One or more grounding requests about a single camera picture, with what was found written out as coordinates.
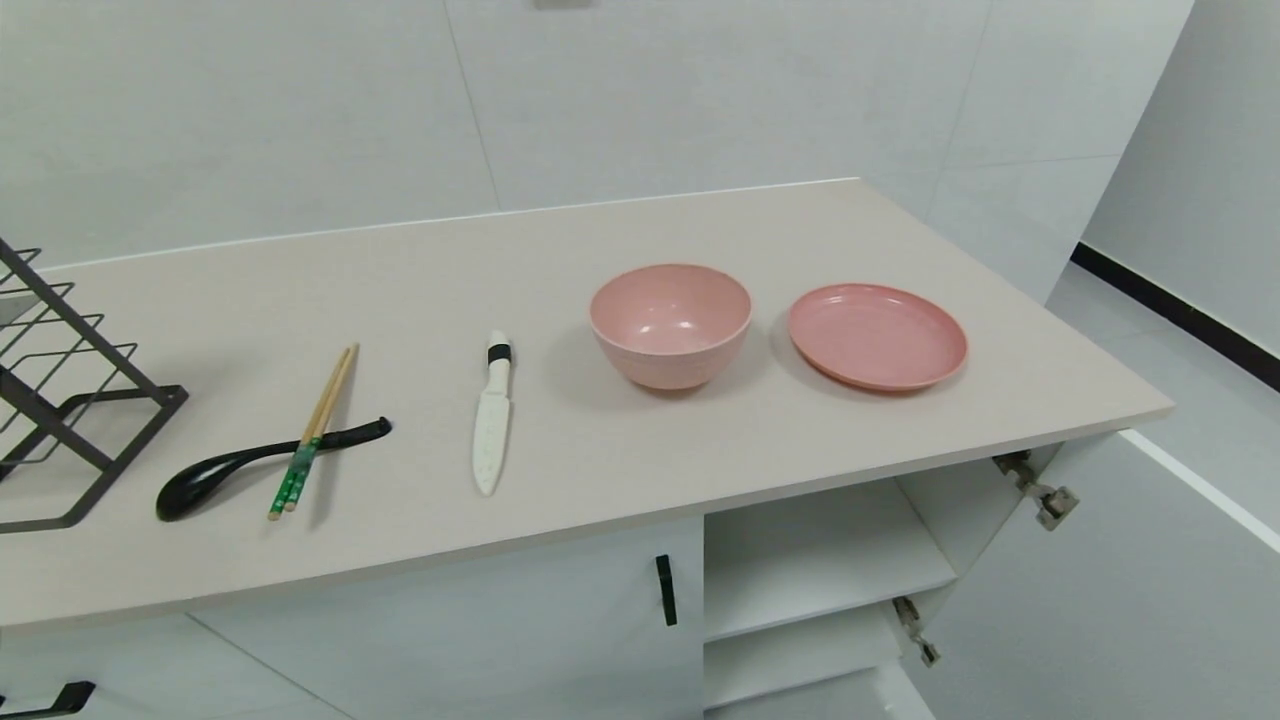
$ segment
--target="bowl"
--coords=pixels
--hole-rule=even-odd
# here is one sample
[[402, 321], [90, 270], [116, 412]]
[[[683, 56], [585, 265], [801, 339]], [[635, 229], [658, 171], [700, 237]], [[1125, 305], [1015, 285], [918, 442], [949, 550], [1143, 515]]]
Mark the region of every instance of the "bowl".
[[701, 265], [639, 268], [591, 299], [591, 329], [609, 364], [654, 389], [709, 382], [737, 356], [750, 324], [746, 288]]

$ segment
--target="countertop edge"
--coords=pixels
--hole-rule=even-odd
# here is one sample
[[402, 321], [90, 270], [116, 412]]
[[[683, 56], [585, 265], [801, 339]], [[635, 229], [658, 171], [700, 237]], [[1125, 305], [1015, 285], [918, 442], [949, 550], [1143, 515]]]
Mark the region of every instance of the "countertop edge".
[[707, 515], [710, 512], [733, 510], [736, 507], [745, 507], [760, 502], [785, 500], [788, 497], [809, 495], [813, 492], [822, 492], [827, 489], [835, 489], [838, 487], [847, 487], [860, 483], [882, 480], [886, 478], [892, 478], [908, 473], [916, 473], [922, 470], [942, 468], [946, 465], [955, 465], [960, 462], [980, 460], [984, 457], [991, 457], [993, 455], [1001, 455], [1005, 452], [1028, 450], [1032, 447], [1041, 447], [1046, 445], [1055, 445], [1060, 442], [1080, 439], [1096, 434], [1130, 429], [1134, 428], [1135, 425], [1140, 425], [1143, 423], [1165, 418], [1170, 413], [1172, 413], [1172, 410], [1174, 405], [1172, 402], [1169, 402], [1167, 405], [1157, 406], [1129, 418], [1082, 425], [1078, 428], [1073, 428], [1070, 430], [1000, 442], [993, 446], [987, 446], [982, 448], [957, 450], [954, 452], [945, 452], [929, 457], [909, 460], [892, 466], [870, 468], [846, 474], [837, 474], [827, 478], [819, 478], [815, 480], [800, 482], [788, 486], [780, 486], [765, 491], [728, 496], [707, 502], [700, 502], [681, 507], [672, 507], [667, 510], [657, 510], [636, 515], [627, 515], [586, 525], [577, 525], [572, 528], [552, 530], [548, 533], [541, 533], [535, 536], [525, 536], [520, 538], [512, 538], [481, 546], [471, 546], [435, 555], [426, 555], [406, 560], [396, 560], [381, 565], [370, 565], [329, 575], [319, 575], [298, 580], [288, 580], [284, 583], [260, 585], [256, 588], [233, 589], [225, 593], [215, 593], [187, 600], [165, 601], [154, 605], [138, 605], [133, 607], [111, 609], [111, 610], [104, 610], [101, 612], [93, 612], [90, 615], [54, 618], [46, 620], [37, 620], [33, 623], [0, 625], [0, 650], [4, 648], [5, 639], [14, 637], [24, 637], [40, 633], [68, 632], [79, 628], [101, 626], [114, 623], [146, 620], [150, 618], [159, 618], [179, 612], [188, 614], [210, 607], [228, 605], [232, 602], [244, 602], [244, 601], [253, 601], [257, 598], [273, 597], [287, 592], [317, 591], [340, 584], [358, 583], [364, 580], [374, 580], [403, 573], [425, 570], [436, 565], [444, 565], [449, 562], [460, 562], [479, 557], [499, 555], [504, 552], [512, 552], [534, 546], [566, 542], [609, 532], [626, 530], [630, 528], [641, 527], [646, 524], [678, 520], [695, 515]]

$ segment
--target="cabinet hinge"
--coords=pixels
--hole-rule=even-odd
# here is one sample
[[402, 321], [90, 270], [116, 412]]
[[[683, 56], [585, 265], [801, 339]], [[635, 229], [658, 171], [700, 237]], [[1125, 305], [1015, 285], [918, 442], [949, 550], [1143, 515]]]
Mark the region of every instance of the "cabinet hinge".
[[996, 462], [996, 468], [1000, 468], [1001, 473], [1006, 475], [1014, 473], [1018, 475], [1018, 489], [1023, 491], [1024, 496], [1032, 498], [1039, 509], [1036, 512], [1036, 520], [1046, 530], [1052, 530], [1062, 524], [1062, 520], [1071, 514], [1071, 510], [1075, 510], [1075, 506], [1080, 503], [1080, 498], [1075, 497], [1075, 493], [1066, 486], [1055, 488], [1038, 483], [1039, 475], [1027, 462], [1030, 456], [1030, 451], [1023, 450], [1020, 452], [997, 455], [992, 460]]
[[942, 653], [938, 652], [938, 648], [933, 647], [933, 643], [920, 635], [920, 611], [915, 609], [915, 603], [906, 597], [895, 597], [893, 611], [897, 612], [897, 621], [906, 630], [906, 637], [919, 646], [920, 660], [924, 662], [924, 666], [933, 667], [933, 664], [942, 657]]

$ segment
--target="open cabinet door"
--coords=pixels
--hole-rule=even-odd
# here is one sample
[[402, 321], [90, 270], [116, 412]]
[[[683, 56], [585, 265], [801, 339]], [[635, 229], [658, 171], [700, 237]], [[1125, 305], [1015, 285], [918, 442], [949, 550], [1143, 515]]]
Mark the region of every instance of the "open cabinet door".
[[1080, 506], [1019, 507], [928, 625], [942, 660], [904, 659], [938, 720], [1280, 716], [1274, 532], [1133, 430], [1041, 482]]

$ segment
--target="floor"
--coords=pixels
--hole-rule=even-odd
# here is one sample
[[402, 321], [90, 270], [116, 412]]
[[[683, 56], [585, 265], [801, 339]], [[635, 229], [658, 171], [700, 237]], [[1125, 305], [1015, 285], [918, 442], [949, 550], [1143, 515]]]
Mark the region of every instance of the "floor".
[[1280, 532], [1280, 393], [1076, 265], [1046, 306], [1178, 404], [1139, 432]]

